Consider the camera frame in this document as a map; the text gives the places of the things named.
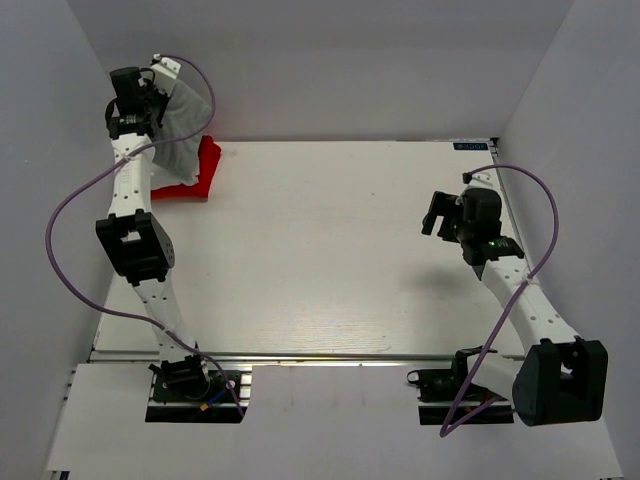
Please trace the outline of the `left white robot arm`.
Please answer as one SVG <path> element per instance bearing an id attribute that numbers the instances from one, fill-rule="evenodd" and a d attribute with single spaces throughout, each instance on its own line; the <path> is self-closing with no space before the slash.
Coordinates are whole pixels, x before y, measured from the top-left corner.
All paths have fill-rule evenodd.
<path id="1" fill-rule="evenodd" d="M 162 363 L 184 361 L 191 352 L 169 332 L 193 347 L 171 282 L 175 264 L 172 241 L 152 213 L 151 145 L 175 86 L 180 65 L 168 58 L 146 70 L 126 67 L 110 73 L 116 98 L 105 112 L 116 170 L 107 217 L 96 234 L 116 273 L 125 278 L 156 323 L 153 331 Z"/>

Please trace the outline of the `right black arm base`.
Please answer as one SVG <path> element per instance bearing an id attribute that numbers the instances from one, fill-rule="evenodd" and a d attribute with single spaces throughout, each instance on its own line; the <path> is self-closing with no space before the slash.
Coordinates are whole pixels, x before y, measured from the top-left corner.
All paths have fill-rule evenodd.
<path id="1" fill-rule="evenodd" d="M 418 416 L 421 426 L 441 425 L 459 390 L 450 369 L 420 369 L 407 373 L 407 383 L 418 391 Z M 471 413 L 489 402 L 495 394 L 484 387 L 470 385 L 461 404 L 454 413 L 452 422 Z M 512 405 L 503 398 L 467 421 L 472 425 L 512 424 Z"/>

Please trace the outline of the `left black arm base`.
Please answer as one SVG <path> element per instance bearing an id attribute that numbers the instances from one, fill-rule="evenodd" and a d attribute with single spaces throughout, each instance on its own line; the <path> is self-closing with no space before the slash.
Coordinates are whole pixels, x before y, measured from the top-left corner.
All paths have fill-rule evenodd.
<path id="1" fill-rule="evenodd" d="M 192 357 L 170 364 L 152 364 L 146 407 L 147 423 L 239 424 L 248 408 L 250 374 L 221 373 L 198 365 Z"/>

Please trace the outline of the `grey t shirt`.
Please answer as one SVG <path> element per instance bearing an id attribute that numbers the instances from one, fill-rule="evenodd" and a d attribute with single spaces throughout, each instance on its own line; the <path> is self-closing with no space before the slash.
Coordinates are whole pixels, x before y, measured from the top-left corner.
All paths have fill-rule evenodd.
<path id="1" fill-rule="evenodd" d="M 165 140 L 187 136 L 202 127 L 211 114 L 211 106 L 185 82 L 177 80 L 170 96 L 156 139 Z M 181 142 L 172 142 L 156 148 L 153 162 L 164 162 L 175 157 L 195 157 L 202 134 Z"/>

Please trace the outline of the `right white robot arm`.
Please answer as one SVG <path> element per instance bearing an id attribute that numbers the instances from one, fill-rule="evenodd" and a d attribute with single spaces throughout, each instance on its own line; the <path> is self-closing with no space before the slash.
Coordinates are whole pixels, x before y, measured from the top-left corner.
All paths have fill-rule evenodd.
<path id="1" fill-rule="evenodd" d="M 422 375 L 424 401 L 472 399 L 480 392 L 509 401 L 527 426 L 591 422 L 602 415 L 608 353 L 585 340 L 529 278 L 524 253 L 502 234 L 502 201 L 491 188 L 459 195 L 437 191 L 422 221 L 425 235 L 457 243 L 464 261 L 506 309 L 522 344 L 518 362 L 496 349 L 465 348 L 448 370 Z"/>

